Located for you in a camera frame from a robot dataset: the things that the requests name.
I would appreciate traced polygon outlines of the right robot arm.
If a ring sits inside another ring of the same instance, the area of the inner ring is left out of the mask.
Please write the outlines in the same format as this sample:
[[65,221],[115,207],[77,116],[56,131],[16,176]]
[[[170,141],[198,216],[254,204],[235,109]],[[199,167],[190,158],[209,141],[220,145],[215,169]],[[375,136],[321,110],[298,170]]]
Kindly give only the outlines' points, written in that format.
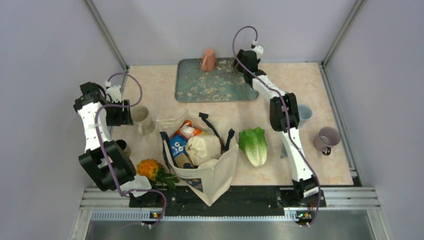
[[245,82],[260,93],[269,103],[269,122],[279,133],[288,156],[294,186],[293,200],[299,206],[307,206],[314,195],[321,194],[321,186],[304,153],[299,130],[300,115],[296,95],[285,92],[271,82],[259,69],[259,57],[255,50],[239,50],[233,67],[243,74]]

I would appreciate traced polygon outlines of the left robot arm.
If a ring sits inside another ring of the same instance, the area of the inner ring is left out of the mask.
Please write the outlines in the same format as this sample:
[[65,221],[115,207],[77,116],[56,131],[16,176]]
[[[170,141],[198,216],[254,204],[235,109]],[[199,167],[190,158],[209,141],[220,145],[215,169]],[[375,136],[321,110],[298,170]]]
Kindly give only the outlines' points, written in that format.
[[120,86],[101,87],[97,83],[80,85],[82,95],[73,108],[84,128],[85,149],[78,161],[95,185],[103,192],[121,189],[145,189],[141,200],[149,207],[160,202],[159,191],[145,178],[137,176],[130,160],[129,146],[124,140],[113,140],[110,127],[133,125],[130,102],[122,98]]

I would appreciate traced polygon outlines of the light blue mug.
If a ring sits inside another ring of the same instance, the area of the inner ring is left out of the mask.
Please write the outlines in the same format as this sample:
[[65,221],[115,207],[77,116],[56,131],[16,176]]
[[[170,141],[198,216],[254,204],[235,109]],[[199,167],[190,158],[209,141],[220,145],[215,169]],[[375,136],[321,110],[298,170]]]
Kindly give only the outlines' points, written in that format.
[[302,127],[313,115],[312,109],[306,104],[299,104],[298,106],[299,124]]

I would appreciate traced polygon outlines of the cream canvas tote bag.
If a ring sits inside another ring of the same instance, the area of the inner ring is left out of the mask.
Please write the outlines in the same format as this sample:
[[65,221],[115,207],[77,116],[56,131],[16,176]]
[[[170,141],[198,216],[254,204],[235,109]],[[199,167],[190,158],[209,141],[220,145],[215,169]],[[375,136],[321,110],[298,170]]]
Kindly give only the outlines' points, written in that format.
[[[214,133],[222,141],[223,153],[206,166],[197,168],[180,168],[172,156],[175,150],[170,143],[172,135],[181,128],[185,120],[190,120],[195,127]],[[239,157],[239,145],[235,140],[229,118],[223,115],[210,115],[186,109],[180,116],[157,120],[156,125],[162,141],[162,155],[166,167],[176,175],[207,205],[211,206],[227,190],[236,175]]]

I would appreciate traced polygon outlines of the salmon pink mug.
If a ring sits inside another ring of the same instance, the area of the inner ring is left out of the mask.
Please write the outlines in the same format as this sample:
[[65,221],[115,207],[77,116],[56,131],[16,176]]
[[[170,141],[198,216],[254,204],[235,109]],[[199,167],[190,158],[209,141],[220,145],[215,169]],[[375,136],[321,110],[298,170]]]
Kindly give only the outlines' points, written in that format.
[[203,72],[211,72],[214,71],[216,67],[217,59],[215,56],[215,51],[211,48],[208,48],[203,52],[203,58],[200,68]]

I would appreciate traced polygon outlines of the white ceramic mug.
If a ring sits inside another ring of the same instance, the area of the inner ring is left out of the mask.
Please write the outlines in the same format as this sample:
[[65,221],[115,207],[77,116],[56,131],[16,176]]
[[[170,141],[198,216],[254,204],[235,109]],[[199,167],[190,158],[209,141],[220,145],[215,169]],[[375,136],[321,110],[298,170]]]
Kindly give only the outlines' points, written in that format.
[[285,144],[282,144],[282,153],[281,153],[281,158],[283,159],[283,158],[285,158],[285,157],[287,157],[288,156],[288,152],[287,152],[287,149],[286,149],[286,145]]

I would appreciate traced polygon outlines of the cream dragon print mug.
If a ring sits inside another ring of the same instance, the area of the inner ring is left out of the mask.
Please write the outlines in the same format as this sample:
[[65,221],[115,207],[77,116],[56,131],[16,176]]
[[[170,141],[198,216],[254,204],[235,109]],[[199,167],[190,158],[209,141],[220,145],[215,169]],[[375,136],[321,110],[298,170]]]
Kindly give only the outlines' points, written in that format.
[[155,122],[146,106],[137,105],[133,107],[131,118],[134,125],[137,126],[137,132],[140,136],[147,136],[155,131]]

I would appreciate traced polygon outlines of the brown striped mug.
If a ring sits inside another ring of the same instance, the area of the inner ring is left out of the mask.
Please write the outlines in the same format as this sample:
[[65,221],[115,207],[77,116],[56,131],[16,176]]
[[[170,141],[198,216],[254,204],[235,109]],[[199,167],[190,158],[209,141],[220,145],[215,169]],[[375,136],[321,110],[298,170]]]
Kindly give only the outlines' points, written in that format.
[[128,157],[131,156],[131,148],[129,147],[126,141],[119,139],[119,140],[116,140],[115,142]]

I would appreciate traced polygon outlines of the mauve purple mug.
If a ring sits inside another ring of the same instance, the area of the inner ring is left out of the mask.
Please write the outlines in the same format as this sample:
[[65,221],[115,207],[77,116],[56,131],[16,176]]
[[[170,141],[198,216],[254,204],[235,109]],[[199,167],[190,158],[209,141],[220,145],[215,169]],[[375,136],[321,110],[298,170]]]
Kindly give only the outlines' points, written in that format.
[[313,146],[324,156],[329,156],[332,148],[338,145],[341,141],[341,135],[337,129],[326,126],[319,130],[318,134],[313,139]]

